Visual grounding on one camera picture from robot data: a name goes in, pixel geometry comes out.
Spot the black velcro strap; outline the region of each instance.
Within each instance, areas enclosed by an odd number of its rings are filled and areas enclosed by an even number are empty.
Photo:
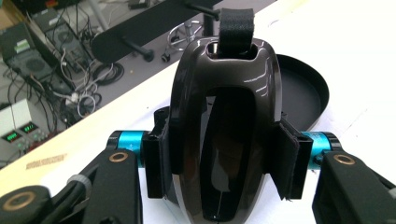
[[[254,32],[253,9],[228,9],[220,12],[219,50],[224,54],[241,54],[250,50]]]

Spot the electronic equipment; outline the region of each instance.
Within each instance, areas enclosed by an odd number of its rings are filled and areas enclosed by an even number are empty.
[[[43,114],[27,99],[12,106],[15,128],[35,142],[45,140],[50,131]]]
[[[32,140],[15,130],[11,106],[0,111],[0,161],[8,161],[26,150]]]
[[[70,65],[76,73],[88,68],[92,61],[90,54],[55,9],[43,10],[33,15],[32,19],[59,53],[64,54],[67,65]]]
[[[0,48],[6,65],[37,90],[51,86],[63,94],[72,91],[71,84],[60,76],[58,59],[26,23],[0,31]]]
[[[47,139],[47,120],[31,102],[23,99],[0,111],[0,161],[25,154],[35,142]]]
[[[79,3],[80,0],[12,0],[12,2],[24,15],[33,15],[47,8],[70,7]]]

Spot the black round plate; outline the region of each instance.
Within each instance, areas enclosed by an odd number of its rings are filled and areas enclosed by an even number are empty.
[[[287,121],[308,131],[329,103],[329,88],[314,68],[295,58],[276,55],[282,78],[282,109]]]

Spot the white surface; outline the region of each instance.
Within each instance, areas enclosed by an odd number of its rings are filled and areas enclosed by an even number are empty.
[[[392,128],[396,127],[393,87],[396,3],[391,0],[305,2],[277,1],[256,14],[255,37],[267,40],[276,53],[310,64],[326,79],[331,99],[314,131],[335,133],[347,152],[396,183],[395,146],[391,141]],[[55,193],[70,175],[78,173],[103,149],[113,131],[150,130],[152,112],[169,104],[176,67],[171,65],[1,171],[0,195],[37,183],[45,184]],[[64,162],[24,169],[28,162],[42,158],[43,152],[47,157],[64,153]],[[180,211],[172,205],[147,199],[144,171],[139,172],[145,223],[185,223]],[[311,203],[317,181],[318,174],[308,172],[304,199],[281,202],[271,179],[267,178],[247,223],[315,223]]]

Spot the green display readout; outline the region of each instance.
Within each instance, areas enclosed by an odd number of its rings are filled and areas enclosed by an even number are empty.
[[[37,126],[35,124],[33,124],[32,122],[29,122],[28,124],[26,124],[20,128],[20,130],[23,131],[24,133],[31,133],[32,131],[34,131],[36,129],[37,129]]]
[[[18,134],[16,132],[11,132],[11,133],[8,133],[8,134],[4,135],[2,138],[4,140],[8,141],[9,143],[12,143],[12,142],[14,142],[15,140],[17,140],[20,137],[21,137],[20,134]]]

